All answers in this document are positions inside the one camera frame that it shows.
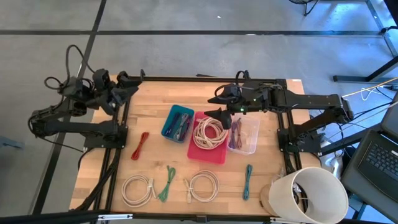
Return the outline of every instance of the blue cable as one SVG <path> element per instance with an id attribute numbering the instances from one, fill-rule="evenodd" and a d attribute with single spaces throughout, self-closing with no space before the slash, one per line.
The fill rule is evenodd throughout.
<path id="1" fill-rule="evenodd" d="M 246 167 L 246 183 L 244 185 L 244 190 L 243 190 L 243 200 L 249 199 L 249 183 L 252 171 L 253 171 L 253 166 L 248 164 L 248 166 Z"/>

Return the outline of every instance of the white rope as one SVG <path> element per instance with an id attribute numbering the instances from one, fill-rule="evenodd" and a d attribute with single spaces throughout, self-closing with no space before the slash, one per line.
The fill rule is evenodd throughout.
<path id="1" fill-rule="evenodd" d="M 216 132 L 215 138 L 208 138 L 205 129 L 211 127 Z M 227 130 L 223 129 L 221 122 L 213 118 L 202 119 L 198 126 L 193 130 L 193 142 L 201 149 L 211 150 L 224 142 L 227 136 Z"/>
<path id="2" fill-rule="evenodd" d="M 209 198 L 201 198 L 199 197 L 195 191 L 193 190 L 193 186 L 195 185 L 195 181 L 199 177 L 206 177 L 207 179 L 210 180 L 212 186 L 213 186 L 213 193 Z M 192 197 L 198 200 L 199 202 L 210 202 L 216 198 L 218 194 L 218 189 L 220 188 L 220 183 L 218 182 L 218 178 L 216 174 L 214 174 L 212 171 L 209 170 L 202 170 L 197 172 L 195 175 L 193 175 L 191 181 L 188 183 L 186 179 L 184 179 L 185 186 L 188 189 L 188 194 L 187 194 L 187 202 L 191 203 L 192 202 Z"/>
<path id="3" fill-rule="evenodd" d="M 140 198 L 138 200 L 130 200 L 127 198 L 127 195 L 126 195 L 127 186 L 134 180 L 138 180 L 138 181 L 141 181 L 141 182 L 144 182 L 145 184 L 147 184 L 147 193 L 142 198 Z M 148 178 L 144 175 L 132 175 L 123 183 L 123 186 L 122 186 L 123 202 L 131 208 L 138 208 L 138 207 L 145 205 L 150 200 L 151 195 L 153 195 L 154 198 L 156 198 L 153 178 L 148 180 Z"/>

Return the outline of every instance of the white cylindrical container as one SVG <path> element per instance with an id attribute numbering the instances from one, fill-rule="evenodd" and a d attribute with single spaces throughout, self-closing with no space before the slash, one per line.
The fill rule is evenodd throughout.
<path id="1" fill-rule="evenodd" d="M 294 200 L 294 183 L 307 194 L 305 213 Z M 275 181 L 269 190 L 269 203 L 278 216 L 292 222 L 338 223 L 348 210 L 343 184 L 333 174 L 318 167 L 304 168 Z"/>

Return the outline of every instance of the wooden table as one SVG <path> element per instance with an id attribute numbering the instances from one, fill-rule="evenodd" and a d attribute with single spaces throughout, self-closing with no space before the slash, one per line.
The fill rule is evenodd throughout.
<path id="1" fill-rule="evenodd" d="M 291 91 L 303 94 L 301 80 L 287 80 L 287 84 Z M 258 112 L 247 115 L 261 121 L 257 150 L 250 156 L 228 152 L 223 166 L 188 159 L 189 139 L 179 144 L 165 139 L 160 134 L 170 108 L 174 104 L 195 111 L 218 109 L 219 105 L 209 104 L 207 99 L 213 97 L 214 90 L 220 85 L 222 83 L 167 82 L 166 85 L 165 82 L 144 82 L 139 86 L 139 91 L 132 97 L 129 109 L 127 120 L 129 137 L 121 153 L 112 212 L 269 215 L 259 204 L 259 192 L 263 186 L 270 184 L 271 178 L 284 167 L 283 156 L 277 142 L 276 131 L 279 125 L 275 113 Z M 294 110 L 293 116 L 296 124 L 309 119 L 307 110 Z M 92 122 L 98 123 L 107 119 L 111 117 L 99 110 L 95 111 Z M 132 161 L 131 154 L 136 149 L 141 133 L 144 131 L 150 132 L 150 136 L 142 148 L 139 159 Z M 79 206 L 97 184 L 103 156 L 104 149 L 95 149 L 82 160 L 70 208 Z M 318 159 L 309 153 L 301 153 L 301 161 L 303 167 L 319 166 Z M 248 164 L 253 165 L 253 172 L 250 181 L 250 198 L 244 201 L 242 194 Z M 177 173 L 170 185 L 169 197 L 165 203 L 152 198 L 148 204 L 140 208 L 133 209 L 124 204 L 121 186 L 129 176 L 143 174 L 148 178 L 154 178 L 154 188 L 159 194 L 167 182 L 167 165 L 176 168 Z M 212 170 L 218 176 L 220 191 L 210 203 L 201 203 L 193 199 L 192 203 L 188 204 L 186 202 L 187 189 L 183 180 L 190 180 L 194 173 L 204 169 Z M 100 208 L 104 207 L 107 189 L 106 186 Z M 128 196 L 137 199 L 144 195 L 146 186 L 140 182 L 133 182 L 129 189 Z M 200 179 L 195 185 L 195 191 L 202 197 L 209 196 L 212 191 L 210 181 Z"/>

